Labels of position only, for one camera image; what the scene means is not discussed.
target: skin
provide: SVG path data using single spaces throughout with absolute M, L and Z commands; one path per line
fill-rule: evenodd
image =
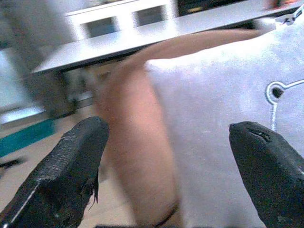
M 138 225 L 155 225 L 179 203 L 178 182 L 162 109 L 147 77 L 149 59 L 173 58 L 259 36 L 254 30 L 185 35 L 130 56 L 95 90 L 99 115 L 110 126 L 104 153 L 130 199 Z M 165 224 L 182 226 L 180 212 Z

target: white table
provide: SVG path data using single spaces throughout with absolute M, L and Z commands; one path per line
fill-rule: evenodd
M 265 10 L 264 1 L 243 2 L 173 18 L 130 30 L 84 39 L 60 46 L 34 69 L 34 74 L 81 67 L 137 51 L 170 38 L 244 23 L 301 6 L 304 0 L 277 10 Z

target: black object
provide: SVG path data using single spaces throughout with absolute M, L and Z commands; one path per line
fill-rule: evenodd
M 109 135 L 90 117 L 65 133 L 0 213 L 0 228 L 76 228 L 90 196 L 98 197 L 98 166 Z
M 304 160 L 278 133 L 253 122 L 230 126 L 243 183 L 268 228 L 304 227 Z
M 13 165 L 18 165 L 20 163 L 23 163 L 25 160 L 22 158 L 18 158 L 18 159 L 14 159 L 5 163 L 0 163 L 0 168 L 5 168 L 8 169 L 9 167 L 13 166 Z
M 209 10 L 244 0 L 178 0 L 179 16 Z

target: white cloth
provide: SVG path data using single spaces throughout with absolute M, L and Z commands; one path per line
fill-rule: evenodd
M 242 183 L 229 124 L 271 127 L 267 85 L 304 79 L 304 18 L 281 31 L 174 59 L 150 60 L 180 179 L 186 227 L 264 227 Z M 284 89 L 277 131 L 304 155 L 304 84 Z

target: wooden floor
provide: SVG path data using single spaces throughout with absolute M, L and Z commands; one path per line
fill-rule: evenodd
M 56 134 L 49 136 L 26 148 L 11 153 L 0 158 L 0 162 L 5 162 L 14 158 L 24 157 L 26 162 L 7 169 L 0 179 L 0 211 L 9 203 L 16 193 L 18 187 L 27 178 L 35 166 L 54 148 L 63 133 L 70 130 L 76 123 L 90 116 L 94 116 L 93 106 L 88 106 L 78 110 L 78 113 L 56 121 Z M 11 133 L 11 131 L 1 132 L 1 135 Z M 93 228 L 97 224 L 103 225 L 134 225 L 130 203 L 124 196 L 113 171 L 104 164 L 99 178 L 98 204 L 88 211 L 93 203 L 91 198 L 88 204 L 84 219 L 80 228 Z

